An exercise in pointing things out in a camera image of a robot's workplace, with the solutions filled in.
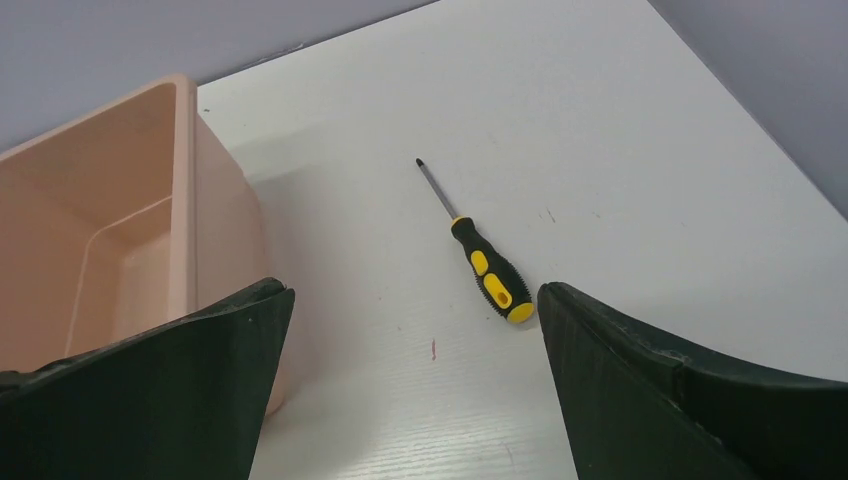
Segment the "pink plastic bin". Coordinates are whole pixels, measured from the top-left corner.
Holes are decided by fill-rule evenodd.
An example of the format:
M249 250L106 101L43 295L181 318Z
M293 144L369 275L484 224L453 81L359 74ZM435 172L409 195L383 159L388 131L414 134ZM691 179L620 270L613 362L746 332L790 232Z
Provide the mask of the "pink plastic bin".
M260 204L174 74L1 157L1 366L33 371L267 277Z

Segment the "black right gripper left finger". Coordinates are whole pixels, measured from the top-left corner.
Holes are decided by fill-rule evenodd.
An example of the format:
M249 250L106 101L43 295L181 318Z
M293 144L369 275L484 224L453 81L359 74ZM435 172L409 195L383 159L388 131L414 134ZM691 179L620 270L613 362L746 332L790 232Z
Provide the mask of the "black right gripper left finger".
M267 277L199 311L1 375L5 479L245 479L295 293Z

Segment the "black yellow screwdriver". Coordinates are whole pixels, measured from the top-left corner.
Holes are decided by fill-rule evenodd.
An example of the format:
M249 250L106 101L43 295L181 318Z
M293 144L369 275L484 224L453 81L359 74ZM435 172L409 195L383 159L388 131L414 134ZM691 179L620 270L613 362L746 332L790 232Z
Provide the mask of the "black yellow screwdriver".
M415 163L450 216L451 234L462 246L483 297L509 323L517 325L529 320L535 307L523 277L478 231L470 217L458 213L423 160L417 158Z

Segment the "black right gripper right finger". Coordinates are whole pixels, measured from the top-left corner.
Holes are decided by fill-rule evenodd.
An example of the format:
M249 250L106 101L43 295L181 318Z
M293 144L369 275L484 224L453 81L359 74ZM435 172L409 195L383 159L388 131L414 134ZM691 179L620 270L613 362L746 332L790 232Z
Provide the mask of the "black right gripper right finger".
M706 348L562 282L539 321L582 479L843 479L847 386Z

